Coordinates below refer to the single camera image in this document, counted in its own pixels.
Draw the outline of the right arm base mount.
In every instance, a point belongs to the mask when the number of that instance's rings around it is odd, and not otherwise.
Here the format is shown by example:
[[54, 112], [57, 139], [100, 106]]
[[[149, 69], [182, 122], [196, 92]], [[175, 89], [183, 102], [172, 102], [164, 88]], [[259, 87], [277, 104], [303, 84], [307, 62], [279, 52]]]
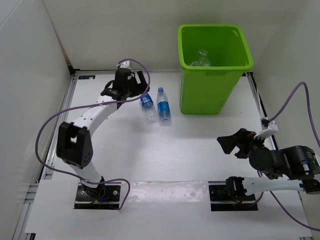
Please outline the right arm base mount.
[[212, 212], [258, 211], [257, 199], [254, 194], [229, 196], [226, 183], [222, 181], [209, 181], [208, 190]]

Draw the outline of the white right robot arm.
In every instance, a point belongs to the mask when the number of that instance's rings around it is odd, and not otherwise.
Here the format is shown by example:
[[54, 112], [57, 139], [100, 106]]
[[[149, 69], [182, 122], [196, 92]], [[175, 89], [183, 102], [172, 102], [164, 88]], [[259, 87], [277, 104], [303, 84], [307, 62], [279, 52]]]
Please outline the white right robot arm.
[[282, 190], [319, 194], [320, 165], [316, 153], [302, 145], [271, 150], [265, 147], [265, 139], [261, 133], [245, 128], [233, 135], [217, 138], [225, 154], [229, 155], [234, 148], [238, 148], [235, 156], [238, 159], [248, 159], [251, 167], [265, 176], [227, 178], [224, 188], [226, 197], [236, 200], [245, 195]]

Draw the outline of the clear crinkled plastic bottle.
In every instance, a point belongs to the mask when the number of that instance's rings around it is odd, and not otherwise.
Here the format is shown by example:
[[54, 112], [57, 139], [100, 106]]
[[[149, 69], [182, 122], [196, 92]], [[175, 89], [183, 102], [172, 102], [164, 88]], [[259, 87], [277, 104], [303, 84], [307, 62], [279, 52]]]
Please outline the clear crinkled plastic bottle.
[[200, 49], [199, 55], [201, 56], [201, 58], [206, 58], [208, 56], [208, 52], [205, 49]]

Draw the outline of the dark blue label bottle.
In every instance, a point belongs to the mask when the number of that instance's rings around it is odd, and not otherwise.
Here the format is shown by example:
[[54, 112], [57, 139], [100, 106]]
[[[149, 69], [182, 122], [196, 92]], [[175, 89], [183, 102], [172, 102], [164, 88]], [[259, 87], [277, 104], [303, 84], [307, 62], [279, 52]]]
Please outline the dark blue label bottle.
[[153, 124], [158, 120], [154, 102], [148, 93], [140, 98], [141, 108], [148, 124]]

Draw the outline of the green label clear bottle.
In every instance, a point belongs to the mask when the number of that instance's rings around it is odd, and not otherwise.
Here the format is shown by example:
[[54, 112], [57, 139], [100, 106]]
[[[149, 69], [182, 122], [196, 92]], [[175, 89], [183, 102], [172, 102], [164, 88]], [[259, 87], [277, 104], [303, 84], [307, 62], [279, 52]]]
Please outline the green label clear bottle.
[[200, 57], [189, 64], [192, 67], [210, 67], [211, 62], [207, 57]]

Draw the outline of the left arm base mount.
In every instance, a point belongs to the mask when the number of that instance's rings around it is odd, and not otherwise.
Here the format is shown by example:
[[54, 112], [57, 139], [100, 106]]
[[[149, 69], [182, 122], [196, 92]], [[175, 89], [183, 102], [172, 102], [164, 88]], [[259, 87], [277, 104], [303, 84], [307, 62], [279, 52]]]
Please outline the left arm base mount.
[[76, 210], [117, 210], [120, 207], [121, 183], [105, 184], [98, 192], [78, 183], [73, 208]]

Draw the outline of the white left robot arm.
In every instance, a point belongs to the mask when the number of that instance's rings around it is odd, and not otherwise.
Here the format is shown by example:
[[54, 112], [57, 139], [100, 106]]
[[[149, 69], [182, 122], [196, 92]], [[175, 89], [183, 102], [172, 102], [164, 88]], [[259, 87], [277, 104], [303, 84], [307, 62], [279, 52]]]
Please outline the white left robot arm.
[[98, 127], [129, 98], [138, 97], [142, 111], [150, 122], [157, 121], [155, 104], [142, 71], [119, 67], [96, 101], [72, 122], [63, 122], [58, 129], [56, 155], [81, 177], [85, 193], [94, 201], [105, 197], [104, 178], [92, 163], [92, 135]]

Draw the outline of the blue label water bottle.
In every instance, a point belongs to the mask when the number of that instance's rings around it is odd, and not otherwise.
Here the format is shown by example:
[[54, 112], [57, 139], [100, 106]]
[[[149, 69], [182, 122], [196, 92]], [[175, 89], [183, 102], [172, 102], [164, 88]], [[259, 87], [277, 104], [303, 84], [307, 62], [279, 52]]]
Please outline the blue label water bottle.
[[169, 101], [164, 89], [159, 87], [157, 90], [157, 111], [160, 123], [163, 126], [169, 126], [172, 122]]

